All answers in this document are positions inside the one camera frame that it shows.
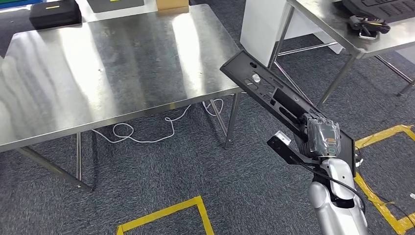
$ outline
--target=yellow tape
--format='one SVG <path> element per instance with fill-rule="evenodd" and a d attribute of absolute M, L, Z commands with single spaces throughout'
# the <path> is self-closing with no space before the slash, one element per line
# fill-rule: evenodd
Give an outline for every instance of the yellow tape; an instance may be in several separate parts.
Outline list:
<path fill-rule="evenodd" d="M 371 136 L 368 136 L 361 140 L 356 141 L 355 146 L 357 148 L 363 148 L 373 143 L 376 143 L 378 141 L 389 138 L 399 132 L 405 132 L 412 140 L 415 141 L 415 133 L 411 130 L 411 127 L 412 126 L 406 126 L 406 125 L 398 125 L 398 126 L 391 127 L 384 131 L 381 131 L 379 133 L 376 133 L 374 135 L 371 135 Z M 392 215 L 392 213 L 389 211 L 389 209 L 386 207 L 387 204 L 392 204 L 393 202 L 382 202 L 379 199 L 379 197 L 373 193 L 373 191 L 369 188 L 369 186 L 366 184 L 366 182 L 363 180 L 363 178 L 359 174 L 356 174 L 354 181 L 357 183 L 357 185 L 359 185 L 359 187 L 366 194 L 366 196 L 368 196 L 368 199 L 371 202 L 373 202 L 374 206 L 383 215 L 383 217 L 392 226 L 392 228 L 395 230 L 397 234 L 404 235 L 408 229 L 411 229 L 414 227 L 412 222 L 407 217 L 397 220 Z M 409 217 L 415 222 L 415 213 L 409 215 Z"/>
<path fill-rule="evenodd" d="M 173 213 L 178 212 L 180 210 L 189 208 L 191 206 L 197 206 L 197 208 L 199 210 L 199 214 L 202 218 L 202 222 L 203 222 L 203 226 L 205 228 L 206 234 L 207 235 L 214 235 L 212 226 L 211 226 L 210 221 L 209 221 L 208 213 L 207 213 L 206 208 L 203 204 L 203 200 L 202 200 L 201 196 L 194 197 L 190 200 L 181 202 L 179 204 L 175 204 L 171 207 L 168 207 L 168 208 L 165 208 L 163 210 L 148 214 L 144 217 L 138 218 L 138 219 L 130 221 L 128 223 L 119 225 L 117 227 L 116 235 L 124 235 L 124 232 L 126 232 L 128 230 L 131 230 L 131 229 L 139 227 L 143 224 L 152 222 L 156 219 L 160 219 L 164 216 L 167 216 L 169 214 L 173 214 Z"/>
<path fill-rule="evenodd" d="M 202 218 L 203 227 L 205 228 L 206 235 L 214 235 L 212 226 L 209 221 L 208 212 L 203 204 L 202 198 L 199 196 L 196 198 L 197 209 L 199 210 L 200 217 Z"/>
<path fill-rule="evenodd" d="M 415 213 L 410 214 L 409 218 L 411 218 L 412 222 L 415 223 Z M 402 225 L 405 230 L 411 229 L 414 227 L 414 224 L 409 220 L 407 217 L 403 217 L 402 219 L 398 220 L 398 222 Z"/>
<path fill-rule="evenodd" d="M 378 141 L 389 138 L 399 132 L 405 132 L 406 134 L 408 134 L 408 136 L 411 137 L 411 139 L 415 141 L 415 133 L 412 132 L 411 127 L 412 126 L 405 126 L 405 125 L 398 125 L 398 126 L 391 127 L 384 131 L 381 131 L 379 133 L 373 134 L 371 136 L 368 136 L 361 140 L 356 141 L 355 146 L 358 148 L 363 148 L 373 143 L 376 143 Z"/>
<path fill-rule="evenodd" d="M 370 190 L 369 186 L 366 184 L 366 182 L 363 180 L 363 178 L 356 173 L 356 177 L 354 178 L 354 181 L 359 185 L 359 187 L 362 189 L 363 192 L 365 192 L 366 196 L 369 198 L 370 201 L 378 201 L 381 202 L 378 196 Z M 379 204 L 379 203 L 373 203 L 374 206 L 378 209 L 378 211 L 383 215 L 383 217 L 386 219 L 386 221 L 392 226 L 392 228 L 395 230 L 397 234 L 403 235 L 406 232 L 406 229 L 404 229 L 401 224 L 396 220 L 396 218 L 392 215 L 392 213 L 389 211 L 389 209 L 386 207 L 386 205 Z"/>

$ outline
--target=black case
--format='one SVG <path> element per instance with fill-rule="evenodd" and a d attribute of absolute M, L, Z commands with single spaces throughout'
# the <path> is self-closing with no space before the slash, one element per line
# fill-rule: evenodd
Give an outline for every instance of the black case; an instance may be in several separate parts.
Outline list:
<path fill-rule="evenodd" d="M 30 22 L 35 29 L 79 24 L 81 11 L 75 0 L 61 0 L 34 4 L 30 10 Z"/>

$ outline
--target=stainless steel table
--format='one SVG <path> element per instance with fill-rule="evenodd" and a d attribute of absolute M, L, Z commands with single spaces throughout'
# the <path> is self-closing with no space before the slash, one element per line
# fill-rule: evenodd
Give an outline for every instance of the stainless steel table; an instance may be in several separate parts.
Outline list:
<path fill-rule="evenodd" d="M 357 37 L 356 33 L 348 27 L 347 22 L 349 15 L 346 9 L 342 6 L 341 2 L 333 3 L 332 0 L 287 0 L 287 2 L 290 4 L 289 14 L 270 65 L 275 64 L 291 83 L 294 82 L 277 62 L 278 56 L 319 47 L 331 46 L 336 43 L 343 46 L 351 54 L 349 61 L 331 83 L 318 105 L 323 104 L 327 100 L 329 95 L 337 88 L 340 81 L 345 77 L 347 71 L 356 60 L 371 56 L 375 56 L 379 61 L 384 63 L 388 66 L 388 68 L 393 70 L 409 83 L 409 85 L 399 93 L 400 95 L 407 92 L 408 89 L 415 84 L 415 79 L 410 79 L 404 73 L 379 56 L 379 54 L 386 53 L 388 51 L 415 46 L 415 18 L 393 22 L 390 24 L 391 30 L 388 34 L 379 35 L 377 40 L 365 40 Z M 280 52 L 285 34 L 293 16 L 294 9 L 297 9 L 303 13 L 308 19 L 332 37 L 336 43 L 301 48 L 289 52 Z"/>
<path fill-rule="evenodd" d="M 227 145 L 242 90 L 219 68 L 238 51 L 208 5 L 17 33 L 0 71 L 0 152 L 91 190 L 81 132 L 235 94 L 228 128 L 217 115 Z M 72 134 L 76 177 L 27 147 Z"/>

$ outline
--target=gray carpet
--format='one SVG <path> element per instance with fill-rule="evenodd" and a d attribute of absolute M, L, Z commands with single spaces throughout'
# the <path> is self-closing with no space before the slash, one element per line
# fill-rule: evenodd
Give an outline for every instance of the gray carpet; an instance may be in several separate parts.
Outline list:
<path fill-rule="evenodd" d="M 191 2 L 208 3 L 239 42 L 243 0 Z M 0 42 L 8 44 L 8 38 L 5 34 Z M 314 36 L 305 36 L 288 40 L 284 50 L 318 43 Z M 321 48 L 279 60 L 317 102 L 347 57 Z M 397 53 L 386 57 L 415 76 L 414 66 Z M 404 85 L 380 62 L 365 59 L 355 64 L 322 110 L 356 140 L 397 124 L 414 124 L 415 91 L 394 96 Z M 230 96 L 224 98 L 227 118 L 231 100 Z M 135 138 L 155 140 L 170 134 L 164 117 L 178 117 L 183 111 L 180 108 L 128 123 L 136 128 Z M 242 97 L 229 149 L 223 148 L 218 122 L 201 104 L 193 105 L 175 127 L 174 137 L 154 144 L 110 144 L 91 131 L 83 133 L 84 179 L 95 188 L 93 193 L 71 187 L 15 151 L 0 153 L 0 234 L 114 234 L 119 224 L 197 195 L 202 196 L 217 235 L 320 234 L 307 199 L 311 173 L 285 164 L 267 146 L 276 131 L 288 131 L 250 97 Z M 111 136 L 111 129 L 99 131 Z M 75 136 L 33 148 L 75 173 Z M 362 149 L 361 172 L 367 183 L 407 213 L 415 212 L 409 197 L 415 193 L 413 155 L 414 142 L 403 134 Z M 367 207 L 370 234 L 395 234 L 371 203 Z M 395 217 L 403 217 L 393 208 L 391 211 Z M 198 211 L 191 207 L 126 234 L 198 235 L 203 231 Z M 415 234 L 415 229 L 407 234 Z"/>

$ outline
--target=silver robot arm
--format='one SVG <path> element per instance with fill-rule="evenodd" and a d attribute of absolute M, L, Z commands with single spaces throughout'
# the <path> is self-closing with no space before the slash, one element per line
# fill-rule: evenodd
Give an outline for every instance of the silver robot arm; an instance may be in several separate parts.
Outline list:
<path fill-rule="evenodd" d="M 272 137 L 268 145 L 289 164 L 301 165 L 313 172 L 308 197 L 322 234 L 367 235 L 365 204 L 354 187 L 352 171 L 345 161 L 336 157 L 341 150 L 338 124 L 319 115 L 306 114 L 302 131 L 308 135 L 308 141 L 296 137 L 300 154 L 294 153 L 288 146 L 289 138 L 281 133 Z"/>
<path fill-rule="evenodd" d="M 291 140 L 282 132 L 267 144 L 287 164 L 313 172 L 309 198 L 322 233 L 367 235 L 365 202 L 354 188 L 351 169 L 354 140 L 303 97 L 298 87 L 288 85 L 246 51 L 238 52 L 220 70 L 293 132 L 298 149 L 289 146 Z"/>
<path fill-rule="evenodd" d="M 343 160 L 337 158 L 324 160 L 321 169 L 326 169 L 329 177 L 354 188 L 350 167 Z M 308 197 L 316 211 L 322 234 L 367 235 L 368 223 L 361 209 L 359 197 L 337 183 L 330 182 L 329 187 L 313 181 L 308 189 Z M 352 200 L 353 203 L 338 205 L 332 198 Z"/>

